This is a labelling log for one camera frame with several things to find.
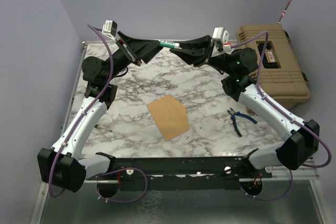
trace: screwdriver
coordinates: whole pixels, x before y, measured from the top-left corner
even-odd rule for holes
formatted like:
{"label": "screwdriver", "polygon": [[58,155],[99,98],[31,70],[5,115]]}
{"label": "screwdriver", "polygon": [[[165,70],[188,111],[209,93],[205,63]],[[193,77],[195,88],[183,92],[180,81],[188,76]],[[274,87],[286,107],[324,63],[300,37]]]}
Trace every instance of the screwdriver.
{"label": "screwdriver", "polygon": [[105,130],[105,131],[112,132],[112,131],[109,130],[109,129],[105,129],[105,128],[100,127],[98,124],[95,125],[95,128],[96,128],[96,129],[101,129],[101,130]]}

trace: pliers handle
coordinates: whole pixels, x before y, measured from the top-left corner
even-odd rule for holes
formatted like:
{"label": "pliers handle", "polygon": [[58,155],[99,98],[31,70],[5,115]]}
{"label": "pliers handle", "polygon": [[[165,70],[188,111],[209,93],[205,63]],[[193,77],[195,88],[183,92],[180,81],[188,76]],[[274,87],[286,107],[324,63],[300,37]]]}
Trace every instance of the pliers handle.
{"label": "pliers handle", "polygon": [[237,126],[237,121],[236,121],[236,115],[237,116],[240,116],[242,118],[246,118],[246,119],[249,119],[251,122],[253,122],[254,124],[257,124],[257,121],[254,120],[252,117],[248,116],[248,115],[245,115],[245,114],[242,114],[240,113],[239,111],[236,112],[234,111],[232,108],[230,108],[230,110],[227,110],[227,112],[231,115],[231,120],[233,122],[233,127],[235,128],[235,131],[237,132],[238,136],[241,137],[242,134],[240,133],[239,129],[238,129],[238,126]]}

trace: gray floor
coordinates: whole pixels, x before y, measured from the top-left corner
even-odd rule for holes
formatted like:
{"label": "gray floor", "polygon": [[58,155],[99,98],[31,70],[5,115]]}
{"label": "gray floor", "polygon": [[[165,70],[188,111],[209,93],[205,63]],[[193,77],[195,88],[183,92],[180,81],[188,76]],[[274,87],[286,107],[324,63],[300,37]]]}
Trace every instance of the gray floor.
{"label": "gray floor", "polygon": [[[264,185],[260,196],[272,197],[285,191],[288,182]],[[149,191],[136,203],[115,204],[98,200],[95,187],[84,184],[75,194],[67,191],[57,199],[48,198],[41,223],[322,223],[308,180],[295,181],[289,196],[272,202],[247,198],[241,191],[193,190]],[[138,193],[119,196],[129,199]]]}

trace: robotic arm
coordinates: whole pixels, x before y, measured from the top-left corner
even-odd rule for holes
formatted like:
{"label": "robotic arm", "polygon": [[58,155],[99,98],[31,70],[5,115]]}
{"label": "robotic arm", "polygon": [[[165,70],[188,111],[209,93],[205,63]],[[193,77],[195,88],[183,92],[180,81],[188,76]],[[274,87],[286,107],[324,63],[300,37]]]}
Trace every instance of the robotic arm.
{"label": "robotic arm", "polygon": [[[102,29],[103,34],[114,39],[119,49],[113,56],[113,76],[126,68],[130,63],[140,65],[141,61],[148,63],[166,43],[157,40],[134,39],[118,32],[120,39],[115,38],[116,23],[107,21]],[[194,67],[209,65],[220,73],[229,74],[222,80],[225,93],[235,101],[256,112],[264,119],[285,142],[277,146],[254,150],[244,157],[241,162],[246,169],[255,171],[267,166],[284,165],[289,169],[297,169],[318,150],[318,140],[301,127],[293,124],[283,114],[275,110],[265,101],[265,92],[259,93],[255,81],[249,74],[258,69],[257,55],[251,48],[237,49],[231,54],[228,44],[228,32],[224,28],[216,28],[213,36],[204,36],[189,41],[179,41],[168,45],[170,51],[179,56],[183,61]],[[87,106],[94,100],[105,86],[110,74],[110,60],[101,60],[88,57],[82,63],[83,79],[88,81],[85,99],[73,122],[69,125],[63,136],[51,149],[41,149],[38,154],[38,163],[42,180],[49,181],[51,165],[56,153],[62,146],[63,149],[57,160],[53,185],[76,192],[84,180],[98,174],[113,170],[111,159],[113,157],[99,153],[91,158],[79,159],[81,151],[92,129],[98,120],[109,109],[114,101],[117,86],[109,85],[104,94],[97,100],[89,111]],[[293,117],[289,111],[276,101],[268,98],[284,113]],[[75,126],[75,121],[84,115]],[[302,123],[310,130],[319,134],[319,125],[311,120],[309,122],[295,116],[296,121]],[[70,134],[70,129],[75,130],[70,135],[67,143],[65,137]]]}

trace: marble table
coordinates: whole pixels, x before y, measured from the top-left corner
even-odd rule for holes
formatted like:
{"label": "marble table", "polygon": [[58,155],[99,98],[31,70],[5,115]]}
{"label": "marble table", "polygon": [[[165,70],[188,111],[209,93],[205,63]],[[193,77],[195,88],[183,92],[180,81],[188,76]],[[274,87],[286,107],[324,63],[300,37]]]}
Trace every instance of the marble table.
{"label": "marble table", "polygon": [[[109,43],[112,52],[117,50]],[[101,43],[90,43],[86,57],[108,57]],[[126,76],[111,81],[118,91],[110,109],[100,119],[102,127],[113,132],[93,129],[82,157],[104,152],[116,157],[198,157],[245,155],[255,148],[280,142],[275,131],[260,117],[258,124],[237,117],[243,137],[238,137],[227,113],[246,113],[246,108],[226,96],[221,80],[225,78],[209,66],[193,68],[178,56],[162,49],[149,64],[129,66]],[[73,102],[70,120],[84,98],[87,83],[82,74]],[[146,104],[171,95],[185,105],[190,129],[166,142]]]}

